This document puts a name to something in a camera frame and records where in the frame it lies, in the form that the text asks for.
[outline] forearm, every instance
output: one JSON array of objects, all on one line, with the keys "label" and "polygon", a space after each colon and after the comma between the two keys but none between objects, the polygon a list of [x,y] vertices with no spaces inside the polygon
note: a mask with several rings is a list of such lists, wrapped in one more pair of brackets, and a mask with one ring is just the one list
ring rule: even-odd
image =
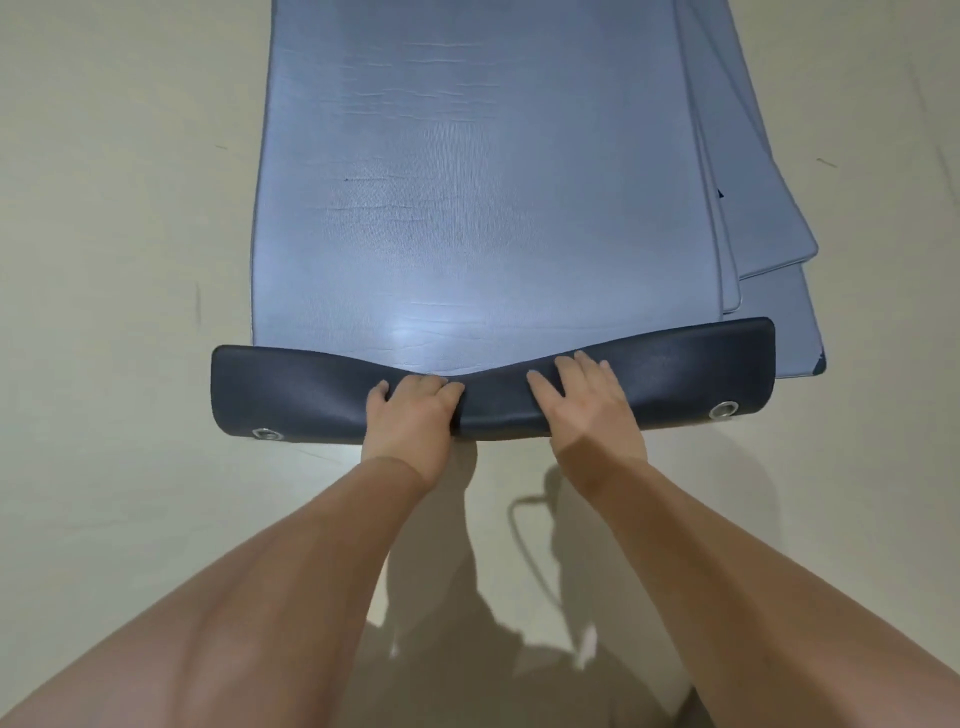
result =
[{"label": "forearm", "polygon": [[720,728],[955,721],[956,674],[651,466],[612,468],[587,495]]},{"label": "forearm", "polygon": [[399,461],[362,464],[84,655],[4,728],[317,725],[423,492]]}]

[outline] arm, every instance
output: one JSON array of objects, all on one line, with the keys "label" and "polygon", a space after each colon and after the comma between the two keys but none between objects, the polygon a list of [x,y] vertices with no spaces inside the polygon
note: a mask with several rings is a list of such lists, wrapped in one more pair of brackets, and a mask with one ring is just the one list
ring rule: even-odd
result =
[{"label": "arm", "polygon": [[361,463],[28,697],[2,728],[326,725],[387,552],[449,455],[462,384],[368,400]]},{"label": "arm", "polygon": [[646,459],[610,366],[535,372],[567,478],[610,527],[719,728],[906,728],[960,720],[960,676]]}]

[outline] metal grommet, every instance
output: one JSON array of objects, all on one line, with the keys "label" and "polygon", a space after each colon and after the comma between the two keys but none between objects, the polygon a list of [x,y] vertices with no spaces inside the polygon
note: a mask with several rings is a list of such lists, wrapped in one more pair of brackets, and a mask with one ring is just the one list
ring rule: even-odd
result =
[{"label": "metal grommet", "polygon": [[257,440],[282,440],[283,435],[277,432],[275,429],[268,429],[267,427],[258,427],[253,431],[253,437]]},{"label": "metal grommet", "polygon": [[710,418],[712,420],[728,420],[736,414],[736,410],[739,408],[740,405],[735,401],[722,401],[710,410]]}]

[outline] floor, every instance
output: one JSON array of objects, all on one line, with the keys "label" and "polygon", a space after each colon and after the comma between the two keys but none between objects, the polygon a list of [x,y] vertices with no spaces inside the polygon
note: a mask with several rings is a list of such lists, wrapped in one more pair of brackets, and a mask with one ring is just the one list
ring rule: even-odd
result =
[{"label": "floor", "polygon": [[[829,369],[651,457],[960,669],[960,4],[733,9]],[[358,457],[209,412],[249,342],[268,0],[1,13],[0,713]],[[656,725],[688,688],[542,441],[458,448],[370,620],[345,725]]]}]

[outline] finger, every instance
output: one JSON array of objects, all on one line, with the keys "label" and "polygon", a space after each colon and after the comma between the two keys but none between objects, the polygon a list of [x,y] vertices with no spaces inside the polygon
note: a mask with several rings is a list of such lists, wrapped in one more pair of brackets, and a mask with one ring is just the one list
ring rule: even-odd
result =
[{"label": "finger", "polygon": [[564,386],[564,394],[568,397],[585,393],[588,390],[587,377],[580,364],[569,356],[558,356],[554,363],[560,372],[560,382]]},{"label": "finger", "polygon": [[446,384],[446,382],[447,380],[445,376],[422,376],[420,381],[417,382],[417,394],[435,395],[440,391],[440,388]]},{"label": "finger", "polygon": [[376,413],[380,411],[380,408],[387,403],[387,392],[390,391],[390,384],[387,383],[387,380],[379,382],[375,387],[370,390],[370,393],[367,395],[367,421],[369,422],[371,418],[376,417]]},{"label": "finger", "polygon": [[603,372],[604,379],[607,381],[607,391],[615,397],[626,401],[627,395],[624,394],[623,387],[620,386],[620,380],[617,379],[616,374],[613,373],[613,367],[610,365],[610,362],[606,359],[601,361],[600,371]]},{"label": "finger", "polygon": [[417,388],[420,386],[420,375],[407,375],[400,380],[400,383],[396,386],[394,390],[394,395],[391,397],[392,400],[395,400],[397,397],[410,397],[413,394],[417,393]]},{"label": "finger", "polygon": [[460,397],[464,394],[464,383],[462,381],[451,381],[441,387],[440,391],[437,393],[437,399],[444,404],[444,408],[450,415],[453,415],[453,410],[457,408],[457,402],[460,401]]},{"label": "finger", "polygon": [[584,370],[584,377],[587,384],[596,392],[606,392],[608,388],[607,378],[600,371],[600,365],[590,358],[586,352],[576,352],[573,354],[574,360]]},{"label": "finger", "polygon": [[534,370],[527,372],[527,383],[530,385],[530,391],[534,393],[534,399],[547,417],[563,403],[563,396],[540,372]]}]

